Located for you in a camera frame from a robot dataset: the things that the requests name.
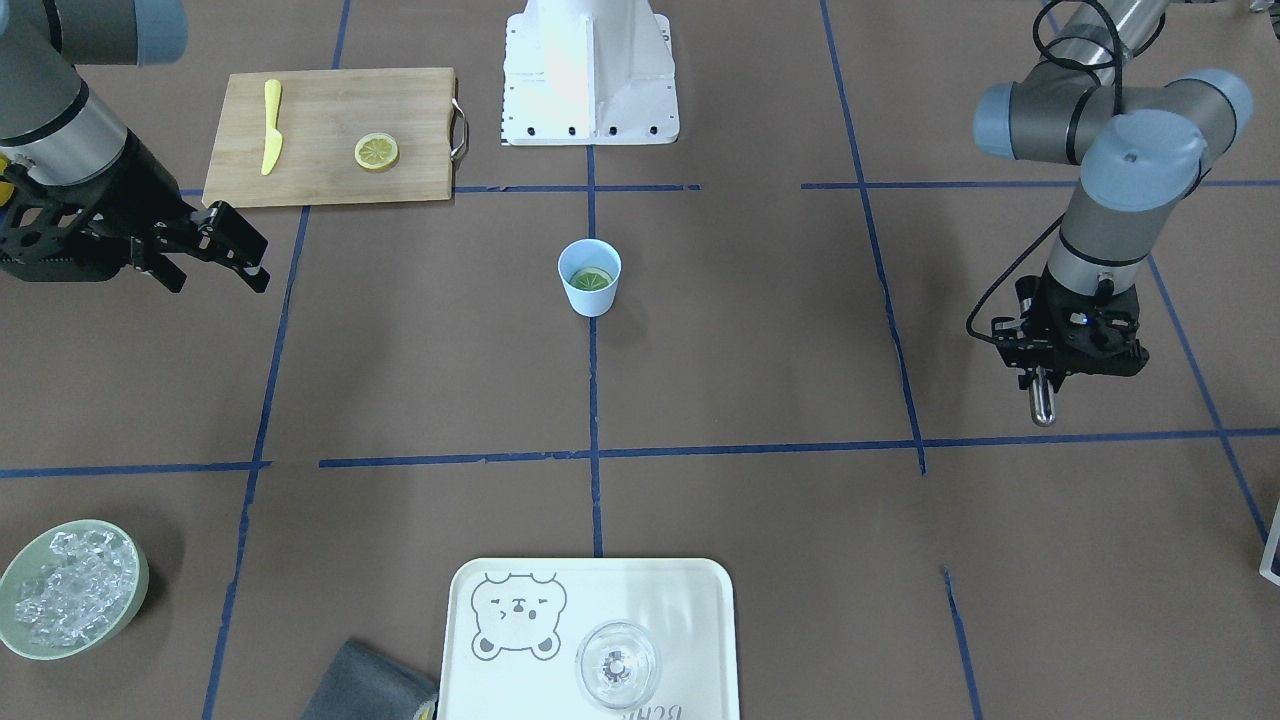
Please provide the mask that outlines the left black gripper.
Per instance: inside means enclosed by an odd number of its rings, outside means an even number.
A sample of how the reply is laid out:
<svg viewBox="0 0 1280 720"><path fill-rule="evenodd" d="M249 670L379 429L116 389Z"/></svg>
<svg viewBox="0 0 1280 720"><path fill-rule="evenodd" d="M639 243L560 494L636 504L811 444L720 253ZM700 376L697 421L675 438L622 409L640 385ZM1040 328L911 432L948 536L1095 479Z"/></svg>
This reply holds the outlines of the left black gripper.
<svg viewBox="0 0 1280 720"><path fill-rule="evenodd" d="M1021 372L1020 389L1030 387L1037 372L1059 391L1068 375L1133 377L1149 361L1137 337L1140 307L1134 287L1115 293L1106 281L1088 296L1044 273L1021 277L1015 291L1023 306L1019 318L997 316L991 329L1005 365Z"/></svg>

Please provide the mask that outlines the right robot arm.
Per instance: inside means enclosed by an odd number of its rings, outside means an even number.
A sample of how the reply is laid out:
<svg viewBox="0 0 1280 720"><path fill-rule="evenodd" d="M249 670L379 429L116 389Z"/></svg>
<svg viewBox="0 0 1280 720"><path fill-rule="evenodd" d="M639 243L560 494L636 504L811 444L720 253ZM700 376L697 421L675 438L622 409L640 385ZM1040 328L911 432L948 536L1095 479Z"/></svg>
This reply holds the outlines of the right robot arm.
<svg viewBox="0 0 1280 720"><path fill-rule="evenodd" d="M156 65L188 44L180 1L5 1L1 5L5 274L24 282L110 281L123 268L173 293L177 254L270 282L268 241L230 204L189 205L168 169L90 87L81 65Z"/></svg>

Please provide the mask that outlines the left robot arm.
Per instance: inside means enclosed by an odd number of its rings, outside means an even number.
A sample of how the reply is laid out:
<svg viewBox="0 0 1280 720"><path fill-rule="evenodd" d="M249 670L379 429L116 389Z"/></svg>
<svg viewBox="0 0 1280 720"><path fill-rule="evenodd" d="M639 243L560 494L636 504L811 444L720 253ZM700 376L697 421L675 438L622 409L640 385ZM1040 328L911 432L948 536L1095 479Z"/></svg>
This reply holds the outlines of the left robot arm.
<svg viewBox="0 0 1280 720"><path fill-rule="evenodd" d="M1194 70L1161 87L1126 82L1167 9L1079 3L1052 40L1036 40L1039 60L1027 78L988 88L975 110L982 151L1080 172L1047 232L1044 269L1015 284L1019 314L995 319L984 336L1044 416L1070 375L1132 377L1146 366L1140 264L1254 113L1248 83L1229 70Z"/></svg>

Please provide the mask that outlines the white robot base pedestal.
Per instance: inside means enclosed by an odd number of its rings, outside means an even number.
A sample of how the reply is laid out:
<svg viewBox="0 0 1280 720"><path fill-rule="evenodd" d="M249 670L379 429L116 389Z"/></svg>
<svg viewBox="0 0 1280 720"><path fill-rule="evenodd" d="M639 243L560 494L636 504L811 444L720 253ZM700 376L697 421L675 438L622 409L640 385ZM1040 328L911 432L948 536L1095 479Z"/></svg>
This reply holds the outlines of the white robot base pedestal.
<svg viewBox="0 0 1280 720"><path fill-rule="evenodd" d="M678 140L671 23L648 1L529 1L506 22L506 146Z"/></svg>

